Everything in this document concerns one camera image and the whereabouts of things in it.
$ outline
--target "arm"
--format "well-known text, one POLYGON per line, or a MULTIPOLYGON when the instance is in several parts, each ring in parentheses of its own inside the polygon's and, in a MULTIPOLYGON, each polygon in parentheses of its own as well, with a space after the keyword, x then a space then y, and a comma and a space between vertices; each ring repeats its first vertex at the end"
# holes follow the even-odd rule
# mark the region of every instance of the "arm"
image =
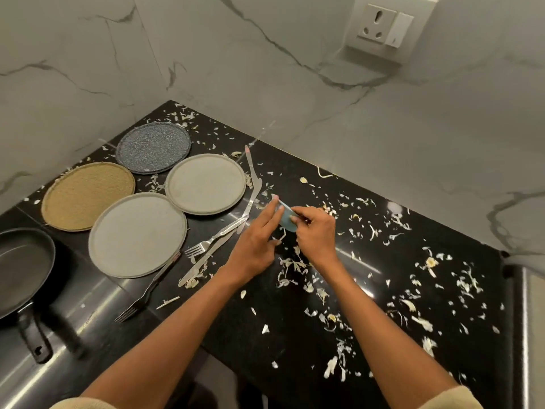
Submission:
POLYGON ((311 222, 292 217, 301 251, 335 290, 344 315, 392 409, 416 409, 458 386, 353 281, 337 258, 335 220, 322 210, 295 206, 311 222))
POLYGON ((163 408, 208 328, 229 298, 274 261, 269 237, 283 208, 274 198, 240 236, 227 263, 204 287, 129 350, 82 394, 117 409, 163 408))

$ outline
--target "frying pan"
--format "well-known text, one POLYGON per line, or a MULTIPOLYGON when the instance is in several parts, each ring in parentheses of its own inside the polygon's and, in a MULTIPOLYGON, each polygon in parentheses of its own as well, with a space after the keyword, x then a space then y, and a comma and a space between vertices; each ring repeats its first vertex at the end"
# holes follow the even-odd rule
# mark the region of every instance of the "frying pan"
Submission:
POLYGON ((55 244, 37 228, 13 228, 0 233, 0 318, 17 313, 17 326, 37 363, 53 355, 51 344, 34 315, 32 297, 49 276, 55 244))

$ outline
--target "sleeve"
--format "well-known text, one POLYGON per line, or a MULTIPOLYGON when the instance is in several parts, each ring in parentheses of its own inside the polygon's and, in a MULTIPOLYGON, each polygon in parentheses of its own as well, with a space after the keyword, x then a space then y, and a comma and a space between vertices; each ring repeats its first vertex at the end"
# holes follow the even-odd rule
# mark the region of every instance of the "sleeve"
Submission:
POLYGON ((62 400, 50 409, 116 409, 112 405, 98 399, 71 398, 62 400))
POLYGON ((440 393, 420 409, 482 409, 482 406, 467 387, 458 386, 440 393))

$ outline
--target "person's left hand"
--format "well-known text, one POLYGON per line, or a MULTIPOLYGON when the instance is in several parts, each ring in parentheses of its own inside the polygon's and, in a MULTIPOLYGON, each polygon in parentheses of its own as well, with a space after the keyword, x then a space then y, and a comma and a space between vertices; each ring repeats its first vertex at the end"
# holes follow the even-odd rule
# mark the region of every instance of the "person's left hand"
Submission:
POLYGON ((284 207, 275 212, 278 196, 274 195, 262 213, 244 231, 231 252, 226 267, 240 276, 242 285, 269 267, 274 261, 274 249, 280 244, 269 238, 282 218, 284 207))

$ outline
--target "yellow plate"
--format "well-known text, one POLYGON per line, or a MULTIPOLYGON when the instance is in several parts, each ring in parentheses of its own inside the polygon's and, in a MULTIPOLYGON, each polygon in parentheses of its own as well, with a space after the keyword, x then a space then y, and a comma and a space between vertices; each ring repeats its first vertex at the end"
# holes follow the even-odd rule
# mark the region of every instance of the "yellow plate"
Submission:
POLYGON ((131 172, 111 162, 80 166, 58 178, 41 205, 45 222, 62 231, 85 231, 109 206, 132 195, 131 172))

